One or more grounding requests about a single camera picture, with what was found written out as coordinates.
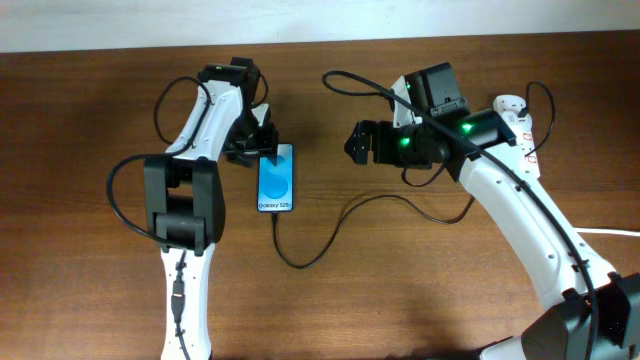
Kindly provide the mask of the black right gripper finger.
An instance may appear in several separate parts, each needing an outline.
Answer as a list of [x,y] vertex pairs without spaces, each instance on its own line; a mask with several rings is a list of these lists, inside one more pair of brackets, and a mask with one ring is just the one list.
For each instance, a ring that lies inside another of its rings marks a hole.
[[345,153],[355,164],[367,164],[369,159],[370,145],[360,143],[349,143],[344,145]]
[[358,121],[352,134],[348,137],[346,145],[370,145],[372,132],[375,130],[375,122],[371,120]]

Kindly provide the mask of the blue Galaxy smartphone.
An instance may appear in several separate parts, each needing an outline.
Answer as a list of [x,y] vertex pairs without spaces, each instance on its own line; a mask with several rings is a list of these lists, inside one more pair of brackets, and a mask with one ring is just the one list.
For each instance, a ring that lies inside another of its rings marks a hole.
[[294,208],[294,146],[279,144],[274,157],[259,159],[257,210],[290,212]]

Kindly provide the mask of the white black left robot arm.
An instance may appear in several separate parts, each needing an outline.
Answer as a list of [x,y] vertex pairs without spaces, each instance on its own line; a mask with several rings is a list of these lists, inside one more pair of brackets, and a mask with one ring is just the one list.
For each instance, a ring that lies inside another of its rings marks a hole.
[[226,220],[218,160],[242,166],[275,158],[278,132],[257,100],[264,78],[252,60],[207,65],[196,78],[198,97],[165,154],[144,162],[146,218],[166,276],[164,359],[209,359],[209,272]]

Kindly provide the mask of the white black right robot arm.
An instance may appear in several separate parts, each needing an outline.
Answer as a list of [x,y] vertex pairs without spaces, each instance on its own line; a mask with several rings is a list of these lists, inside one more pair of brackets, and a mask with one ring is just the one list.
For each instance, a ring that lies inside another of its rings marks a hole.
[[522,334],[475,350],[476,359],[635,359],[639,278],[621,276],[569,223],[541,186],[526,98],[500,95],[471,112],[452,67],[377,83],[390,121],[361,121],[345,150],[358,164],[446,167],[478,201],[523,264],[543,314]]

